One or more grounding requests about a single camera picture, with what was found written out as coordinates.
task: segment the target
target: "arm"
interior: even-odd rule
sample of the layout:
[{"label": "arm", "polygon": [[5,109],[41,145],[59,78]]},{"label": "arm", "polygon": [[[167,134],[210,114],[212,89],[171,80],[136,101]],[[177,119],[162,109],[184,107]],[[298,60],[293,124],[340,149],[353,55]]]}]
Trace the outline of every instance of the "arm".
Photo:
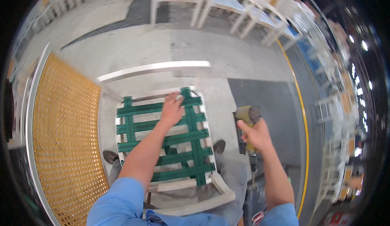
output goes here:
[{"label": "arm", "polygon": [[238,121],[237,125],[244,132],[241,139],[250,141],[263,156],[267,209],[286,203],[294,204],[293,187],[272,145],[264,119],[260,119],[253,128],[243,121]]},{"label": "arm", "polygon": [[141,183],[144,191],[147,191],[164,137],[183,116],[184,107],[181,106],[183,97],[176,100],[177,95],[178,92],[170,93],[165,98],[161,120],[127,156],[118,178],[134,178]]}]

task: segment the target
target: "ceiling light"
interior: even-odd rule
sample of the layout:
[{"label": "ceiling light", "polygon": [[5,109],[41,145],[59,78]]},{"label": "ceiling light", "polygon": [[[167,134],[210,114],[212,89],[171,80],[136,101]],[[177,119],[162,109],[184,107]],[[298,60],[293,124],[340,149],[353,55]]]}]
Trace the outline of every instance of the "ceiling light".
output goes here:
[{"label": "ceiling light", "polygon": [[368,51],[368,46],[367,43],[365,43],[365,41],[362,41],[362,47],[364,48],[365,51]]}]

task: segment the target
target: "blue shirt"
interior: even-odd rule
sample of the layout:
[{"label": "blue shirt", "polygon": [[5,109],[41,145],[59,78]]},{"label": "blue shirt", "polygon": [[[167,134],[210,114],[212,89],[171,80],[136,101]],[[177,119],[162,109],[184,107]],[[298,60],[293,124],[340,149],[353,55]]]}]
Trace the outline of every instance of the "blue shirt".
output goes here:
[{"label": "blue shirt", "polygon": [[[218,215],[198,213],[185,217],[167,216],[148,209],[145,219],[144,189],[131,178],[120,178],[100,197],[88,213],[87,226],[132,225],[132,226],[227,226],[227,221]],[[261,221],[264,225],[297,226],[294,205],[287,203],[270,210]]]}]

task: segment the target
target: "shoe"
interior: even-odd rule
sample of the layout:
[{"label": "shoe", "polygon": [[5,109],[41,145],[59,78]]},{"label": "shoe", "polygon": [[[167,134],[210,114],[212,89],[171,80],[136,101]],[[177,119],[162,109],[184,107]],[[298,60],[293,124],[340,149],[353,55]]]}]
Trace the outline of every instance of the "shoe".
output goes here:
[{"label": "shoe", "polygon": [[222,154],[225,151],[226,142],[225,140],[217,141],[213,146],[214,153]]},{"label": "shoe", "polygon": [[103,151],[103,158],[109,164],[114,164],[115,160],[119,159],[119,156],[111,151]]}]

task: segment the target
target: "perforated panel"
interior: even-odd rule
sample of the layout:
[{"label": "perforated panel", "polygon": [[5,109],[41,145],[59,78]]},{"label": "perforated panel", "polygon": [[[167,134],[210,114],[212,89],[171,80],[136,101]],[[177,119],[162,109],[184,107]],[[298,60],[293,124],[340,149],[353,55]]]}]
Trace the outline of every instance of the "perforated panel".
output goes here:
[{"label": "perforated panel", "polygon": [[34,107],[34,155],[45,196],[64,226],[85,225],[109,188],[97,142],[100,91],[49,55]]}]

